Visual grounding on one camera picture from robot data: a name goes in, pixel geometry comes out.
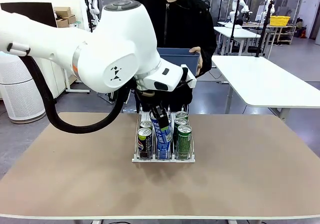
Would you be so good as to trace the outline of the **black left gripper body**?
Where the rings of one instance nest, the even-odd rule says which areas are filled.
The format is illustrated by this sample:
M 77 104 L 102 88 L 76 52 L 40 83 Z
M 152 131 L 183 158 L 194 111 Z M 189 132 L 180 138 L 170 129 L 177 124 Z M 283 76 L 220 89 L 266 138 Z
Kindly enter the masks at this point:
M 155 93 L 153 96 L 145 96 L 143 94 L 138 95 L 138 99 L 142 108 L 152 108 L 156 106 L 163 107 L 162 96 L 158 93 Z

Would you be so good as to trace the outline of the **person's left hand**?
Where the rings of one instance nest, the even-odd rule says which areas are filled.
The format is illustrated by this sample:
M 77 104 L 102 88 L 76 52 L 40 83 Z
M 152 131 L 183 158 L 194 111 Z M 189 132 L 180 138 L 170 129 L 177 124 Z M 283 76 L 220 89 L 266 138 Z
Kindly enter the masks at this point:
M 203 67 L 203 59 L 202 59 L 202 55 L 201 55 L 201 48 L 199 46 L 197 47 L 193 47 L 189 50 L 190 53 L 198 53 L 199 54 L 199 58 L 198 58 L 198 64 L 197 64 L 197 71 L 196 71 L 196 76 L 199 76 L 200 74 L 200 70 Z

